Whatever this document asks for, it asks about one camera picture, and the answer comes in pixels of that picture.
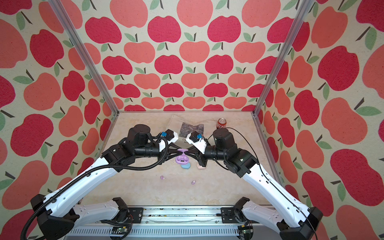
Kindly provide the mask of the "pink earbud charging case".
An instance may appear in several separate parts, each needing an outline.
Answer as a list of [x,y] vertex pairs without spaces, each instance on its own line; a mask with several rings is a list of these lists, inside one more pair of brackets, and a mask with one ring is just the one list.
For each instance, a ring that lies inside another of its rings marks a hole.
[[206,169],[206,167],[203,167],[203,166],[201,166],[201,165],[199,165],[199,164],[197,164],[197,168],[198,168],[199,170]]

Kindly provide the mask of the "purple earbud charging case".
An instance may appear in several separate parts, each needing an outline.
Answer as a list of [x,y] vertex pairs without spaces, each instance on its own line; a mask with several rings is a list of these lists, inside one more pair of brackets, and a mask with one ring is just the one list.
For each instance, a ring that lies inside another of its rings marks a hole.
[[188,149],[178,149],[178,152],[181,153],[181,155],[178,155],[175,159],[175,162],[179,165],[187,165],[189,163],[189,157],[185,154]]

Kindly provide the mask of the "blue earbud charging case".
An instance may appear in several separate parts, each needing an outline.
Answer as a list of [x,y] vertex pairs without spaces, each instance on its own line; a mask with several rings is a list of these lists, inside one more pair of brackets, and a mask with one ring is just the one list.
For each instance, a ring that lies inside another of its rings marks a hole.
[[189,169],[189,168],[191,167],[191,164],[190,164],[190,163],[187,163],[187,164],[185,164],[185,165],[181,165],[181,167],[182,167],[183,169]]

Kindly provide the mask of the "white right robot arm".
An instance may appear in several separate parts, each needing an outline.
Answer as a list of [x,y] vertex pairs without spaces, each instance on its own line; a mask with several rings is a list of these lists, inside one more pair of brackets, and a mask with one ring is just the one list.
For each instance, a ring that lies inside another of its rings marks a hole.
[[323,218],[318,208],[308,207],[283,188],[255,155],[238,148],[228,129],[216,129],[213,139],[215,143],[210,145],[197,132],[187,135],[186,141],[192,145],[199,164],[204,167],[208,160],[223,161],[230,172],[252,185],[274,207],[268,209],[243,197],[231,213],[238,222],[262,224],[279,233],[283,240],[310,240],[318,236],[317,229]]

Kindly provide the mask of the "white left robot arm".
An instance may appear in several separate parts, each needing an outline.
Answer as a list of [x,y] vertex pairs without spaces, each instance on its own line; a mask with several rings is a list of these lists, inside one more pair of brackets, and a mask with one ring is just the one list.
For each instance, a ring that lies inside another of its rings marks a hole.
[[23,227],[20,238],[27,239],[33,221],[38,222],[43,240],[58,240],[74,228],[98,221],[131,229],[134,218],[122,198],[89,206],[80,205],[80,201],[122,170],[147,171],[164,163],[176,152],[170,147],[175,146],[178,138],[172,130],[152,136],[150,127],[134,126],[126,138],[105,150],[76,178],[47,196],[33,197],[34,213]]

